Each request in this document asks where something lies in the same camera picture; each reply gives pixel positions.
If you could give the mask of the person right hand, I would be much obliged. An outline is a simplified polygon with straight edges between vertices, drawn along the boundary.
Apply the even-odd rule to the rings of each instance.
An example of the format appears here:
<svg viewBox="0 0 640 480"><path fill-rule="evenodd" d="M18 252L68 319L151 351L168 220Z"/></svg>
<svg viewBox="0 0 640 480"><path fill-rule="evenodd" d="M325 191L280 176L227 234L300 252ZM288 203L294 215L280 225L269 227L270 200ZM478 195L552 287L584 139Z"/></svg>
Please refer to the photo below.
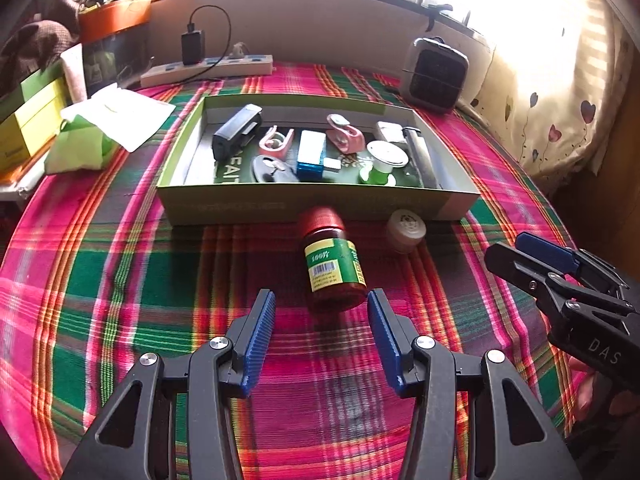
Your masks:
<svg viewBox="0 0 640 480"><path fill-rule="evenodd" d="M578 422L589 417L591 405L596 398L597 372L588 365L570 356L568 365L575 373L584 373L585 378L578 387L577 401L574 407L574 416ZM616 393L608 404L608 414L614 417L625 416L639 411L639 396L629 390Z"/></svg>

